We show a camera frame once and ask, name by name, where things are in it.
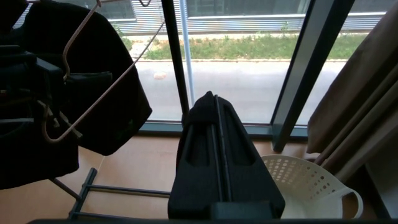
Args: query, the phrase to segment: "curtain fold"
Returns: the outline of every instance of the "curtain fold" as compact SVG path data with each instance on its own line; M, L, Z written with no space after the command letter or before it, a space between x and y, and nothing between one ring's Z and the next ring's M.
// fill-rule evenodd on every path
M382 127L381 122L397 122L396 27L398 2L347 61L308 122L307 152L321 153L315 162L341 180L379 150L368 141L377 140L374 137L380 133L375 130Z

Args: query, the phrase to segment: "drying rack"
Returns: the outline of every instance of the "drying rack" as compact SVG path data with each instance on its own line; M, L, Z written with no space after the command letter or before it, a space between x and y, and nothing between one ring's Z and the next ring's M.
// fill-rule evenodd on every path
M178 95L180 97L180 103L182 107L183 116L189 111L188 96L185 94L187 92L187 87L185 85L185 77L183 72L182 56L180 51L180 41L178 39L178 29L177 21L175 18L174 3L170 0L162 0L162 8L164 13L164 20L167 29L167 35L169 38L170 51L173 60L175 78L177 80ZM157 190L145 190L145 189L130 189L124 187L112 187L104 185L93 184L94 179L97 175L97 170L91 168L85 182L81 186L80 193L77 194L64 183L58 179L50 179L55 185L60 187L62 190L66 191L69 195L76 199L72 210L69 213L68 219L76 220L78 217L91 217L91 218L127 218L127 217L117 217L113 215L101 215L95 213L85 213L81 212L81 208L87 198L89 191L100 191L100 192L111 192L116 194L129 194L129 195L145 195L150 197L162 197L169 198L170 192L163 192Z

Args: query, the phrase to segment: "white pole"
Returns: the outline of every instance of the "white pole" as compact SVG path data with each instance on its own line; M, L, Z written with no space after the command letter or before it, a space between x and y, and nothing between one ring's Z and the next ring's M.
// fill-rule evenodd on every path
M195 104L195 94L193 91L191 50L189 49L189 36L188 36L188 26L187 26L187 12L185 12L185 0L180 0L180 13L181 13L182 35L184 39L185 61L187 63L187 70L188 70L189 92L191 95L190 106L192 107L193 104Z

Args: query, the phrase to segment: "basket handle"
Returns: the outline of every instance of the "basket handle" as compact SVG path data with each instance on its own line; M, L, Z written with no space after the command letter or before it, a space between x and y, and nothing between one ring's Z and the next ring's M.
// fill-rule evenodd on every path
M358 211L356 212L356 214L353 218L360 218L360 216L362 215L362 212L363 212L363 201L362 201L362 197L360 196L360 194L357 191L355 191L351 188L348 188L348 187L341 189L336 193L340 194L341 198L343 198L345 195L348 195L350 193L355 194L356 199L358 201Z

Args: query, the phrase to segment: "corrugated metal wall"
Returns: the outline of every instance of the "corrugated metal wall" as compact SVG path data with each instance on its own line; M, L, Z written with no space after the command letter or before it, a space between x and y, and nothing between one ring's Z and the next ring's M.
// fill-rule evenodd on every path
M153 34L163 21L163 10L160 0L152 0L148 7L142 7L138 0L131 0L135 20L109 20L116 24L126 35ZM180 6L174 0L178 29L181 30ZM17 21L14 27L20 27L30 6ZM343 30L370 30L383 16L383 13L350 14L344 23ZM304 15L287 16L237 16L237 17L191 17L188 18L190 34L225 33L225 32L259 32L280 31L284 26L288 30L300 30Z

